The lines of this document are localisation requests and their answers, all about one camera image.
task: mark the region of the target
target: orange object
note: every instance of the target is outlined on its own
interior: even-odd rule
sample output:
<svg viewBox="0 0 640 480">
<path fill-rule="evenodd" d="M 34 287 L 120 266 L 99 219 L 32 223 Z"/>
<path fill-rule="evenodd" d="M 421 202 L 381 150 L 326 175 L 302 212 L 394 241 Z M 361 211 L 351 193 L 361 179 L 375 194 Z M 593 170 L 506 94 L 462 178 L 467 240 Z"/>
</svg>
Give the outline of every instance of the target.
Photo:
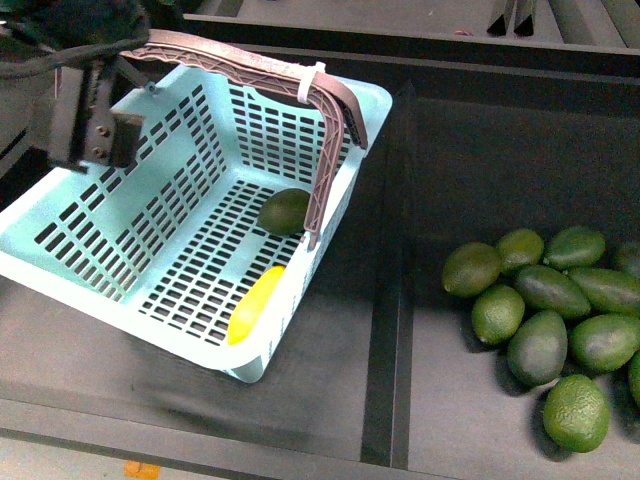
<svg viewBox="0 0 640 480">
<path fill-rule="evenodd" d="M 124 464 L 124 476 L 140 480 L 158 480 L 160 467 L 129 460 Z"/>
</svg>

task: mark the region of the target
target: pile of avocados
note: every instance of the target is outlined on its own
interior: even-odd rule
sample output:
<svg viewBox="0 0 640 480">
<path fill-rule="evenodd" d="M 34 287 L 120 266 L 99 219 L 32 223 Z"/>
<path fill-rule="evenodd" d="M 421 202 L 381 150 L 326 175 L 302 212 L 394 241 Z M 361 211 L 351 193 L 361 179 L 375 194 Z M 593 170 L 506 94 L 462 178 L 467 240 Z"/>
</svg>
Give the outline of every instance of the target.
<svg viewBox="0 0 640 480">
<path fill-rule="evenodd" d="M 559 378 L 543 425 L 573 452 L 595 450 L 609 428 L 609 405 L 592 377 L 627 368 L 640 406 L 640 242 L 615 248 L 610 268 L 599 266 L 605 249 L 604 235 L 589 227 L 567 228 L 546 244 L 522 228 L 495 245 L 460 246 L 442 271 L 449 294 L 475 298 L 473 331 L 486 345 L 506 346 L 515 378 L 529 387 Z M 568 356 L 584 374 L 561 377 Z"/>
</svg>

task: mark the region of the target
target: zip tie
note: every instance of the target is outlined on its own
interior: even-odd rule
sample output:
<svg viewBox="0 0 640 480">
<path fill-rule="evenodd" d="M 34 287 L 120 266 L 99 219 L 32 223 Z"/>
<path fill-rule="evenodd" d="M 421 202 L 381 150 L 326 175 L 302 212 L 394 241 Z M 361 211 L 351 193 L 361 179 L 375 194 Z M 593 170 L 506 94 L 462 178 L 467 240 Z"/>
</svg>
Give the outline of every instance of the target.
<svg viewBox="0 0 640 480">
<path fill-rule="evenodd" d="M 307 104 L 309 101 L 307 100 L 307 95 L 309 95 L 309 89 L 311 88 L 311 82 L 313 82 L 313 77 L 316 72 L 324 72 L 324 69 L 327 65 L 322 62 L 316 62 L 316 64 L 312 67 L 307 67 L 302 74 L 302 78 L 300 79 L 300 85 L 298 86 L 298 101 L 300 103 Z"/>
</svg>

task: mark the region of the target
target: gray floor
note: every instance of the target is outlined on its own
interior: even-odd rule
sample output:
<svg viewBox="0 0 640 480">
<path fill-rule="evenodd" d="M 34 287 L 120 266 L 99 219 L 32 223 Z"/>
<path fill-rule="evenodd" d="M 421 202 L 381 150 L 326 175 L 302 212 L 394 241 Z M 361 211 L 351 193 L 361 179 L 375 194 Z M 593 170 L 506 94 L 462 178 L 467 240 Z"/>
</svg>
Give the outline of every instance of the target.
<svg viewBox="0 0 640 480">
<path fill-rule="evenodd" d="M 125 479 L 123 460 L 0 437 L 0 480 Z M 158 480 L 216 480 L 161 468 Z"/>
</svg>

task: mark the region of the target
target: black tray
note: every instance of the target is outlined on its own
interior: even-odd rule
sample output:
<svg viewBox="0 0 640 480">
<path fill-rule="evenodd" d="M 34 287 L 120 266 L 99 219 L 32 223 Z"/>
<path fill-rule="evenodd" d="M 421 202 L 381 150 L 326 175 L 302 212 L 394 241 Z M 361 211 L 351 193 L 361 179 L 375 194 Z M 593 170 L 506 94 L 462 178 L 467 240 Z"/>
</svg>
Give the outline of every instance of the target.
<svg viewBox="0 0 640 480">
<path fill-rule="evenodd" d="M 503 356 L 473 343 L 469 305 L 443 294 L 439 272 L 457 244 L 522 225 L 637 234 L 640 57 L 531 47 L 506 68 L 442 60 L 509 46 L 431 46 L 439 60 L 256 48 L 395 95 L 260 383 L 0 279 L 1 433 L 229 478 L 636 478 L 640 413 L 621 379 L 602 379 L 615 412 L 604 445 L 556 450 L 543 389 L 521 391 Z"/>
</svg>

